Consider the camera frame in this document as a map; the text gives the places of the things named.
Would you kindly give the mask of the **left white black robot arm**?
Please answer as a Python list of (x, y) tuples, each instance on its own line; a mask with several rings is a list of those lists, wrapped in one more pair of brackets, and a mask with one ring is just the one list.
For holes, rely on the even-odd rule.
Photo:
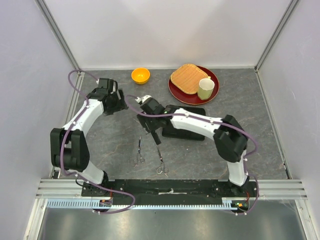
[(102, 115), (110, 116), (127, 110), (123, 90), (118, 82), (110, 78), (99, 78), (98, 86), (85, 96), (84, 103), (76, 115), (63, 127), (50, 132), (50, 155), (54, 167), (66, 175), (75, 175), (92, 185), (99, 197), (110, 191), (108, 174), (90, 160), (86, 141), (87, 133)]

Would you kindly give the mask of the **black straight comb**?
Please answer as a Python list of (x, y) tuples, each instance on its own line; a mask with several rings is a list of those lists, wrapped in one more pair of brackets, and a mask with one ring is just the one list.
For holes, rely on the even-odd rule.
[(158, 134), (157, 134), (155, 131), (152, 131), (152, 132), (151, 132), (151, 135), (152, 135), (153, 140), (154, 140), (154, 142), (155, 142), (155, 144), (156, 144), (157, 146), (162, 143), (161, 140), (160, 140), (160, 138), (159, 138), (159, 136), (158, 136)]

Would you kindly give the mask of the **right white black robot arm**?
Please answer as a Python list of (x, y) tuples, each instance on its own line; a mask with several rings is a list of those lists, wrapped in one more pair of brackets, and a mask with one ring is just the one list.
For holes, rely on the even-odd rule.
[(233, 116), (208, 117), (175, 105), (163, 107), (150, 95), (136, 97), (135, 101), (142, 109), (137, 116), (147, 132), (154, 133), (159, 128), (170, 126), (213, 140), (219, 156), (227, 161), (230, 193), (240, 197), (247, 191), (248, 174), (245, 172), (244, 158), (248, 137)]

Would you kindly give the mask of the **black zip tool case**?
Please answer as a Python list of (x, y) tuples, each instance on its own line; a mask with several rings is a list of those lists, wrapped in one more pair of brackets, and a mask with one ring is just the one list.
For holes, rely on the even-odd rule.
[[(181, 105), (173, 105), (169, 104), (166, 106), (167, 108), (183, 108), (191, 113), (206, 116), (206, 111), (204, 108), (201, 107), (192, 107), (192, 106), (181, 106)], [(184, 129), (176, 129), (171, 124), (167, 125), (166, 127), (162, 128), (161, 132), (163, 137), (166, 138), (174, 138), (174, 139), (183, 139), (183, 140), (192, 140), (192, 141), (204, 141), (205, 137), (201, 134), (184, 130)]]

